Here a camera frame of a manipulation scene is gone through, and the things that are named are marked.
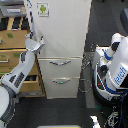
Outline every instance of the floor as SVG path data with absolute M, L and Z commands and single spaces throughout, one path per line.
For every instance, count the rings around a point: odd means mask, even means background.
M 85 54 L 81 71 L 80 88 L 77 99 L 21 98 L 16 105 L 15 116 L 8 128 L 37 128 L 41 125 L 79 125 L 92 128 L 91 115 L 98 117 L 103 128 L 106 119 L 101 114 L 101 105 L 93 96 L 90 67 L 87 61 L 93 57 L 91 45 L 109 46 L 111 36 L 119 32 L 126 36 L 120 22 L 120 12 L 128 6 L 128 1 L 92 0 L 89 31 L 86 38 Z

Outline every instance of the drawer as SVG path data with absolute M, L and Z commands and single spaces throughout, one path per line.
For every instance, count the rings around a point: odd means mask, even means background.
M 38 59 L 42 78 L 79 77 L 82 58 Z
M 0 6 L 3 16 L 5 17 L 23 17 L 26 11 L 23 11 L 24 5 Z
M 0 5 L 24 4 L 23 0 L 0 0 Z
M 24 81 L 20 92 L 38 92 L 41 91 L 39 86 L 39 77 L 37 76 L 36 81 Z
M 11 72 L 14 68 L 15 67 L 0 67 L 0 76 L 3 76 L 4 74 Z M 39 72 L 35 63 L 29 75 L 38 75 L 38 74 Z
M 47 99 L 76 98 L 79 79 L 44 79 L 44 87 Z
M 85 37 L 77 37 L 79 39 L 74 39 L 75 36 L 72 35 L 70 39 L 62 39 L 58 41 L 58 36 L 52 40 L 51 37 L 44 36 L 45 46 L 41 49 L 40 54 L 37 55 L 38 58 L 55 58 L 55 57 L 81 57 L 83 56 Z
M 0 67 L 15 67 L 19 63 L 22 50 L 0 50 Z
M 27 30 L 0 31 L 0 49 L 25 48 L 25 35 Z

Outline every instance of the white panel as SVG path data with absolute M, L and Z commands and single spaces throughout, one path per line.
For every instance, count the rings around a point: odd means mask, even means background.
M 2 116 L 6 112 L 8 106 L 9 106 L 9 93 L 4 87 L 0 85 L 0 118 L 2 118 Z
M 38 60 L 42 78 L 58 78 L 58 77 L 79 77 L 82 65 L 82 59 L 54 59 L 54 60 Z
M 79 79 L 70 79 L 70 81 L 64 84 L 52 82 L 50 79 L 44 79 L 43 82 L 47 99 L 77 97 Z
M 29 16 L 27 0 L 24 1 Z M 38 2 L 49 4 L 48 17 L 38 15 Z M 91 0 L 31 0 L 31 3 L 37 38 L 43 35 L 46 43 L 38 56 L 82 56 Z

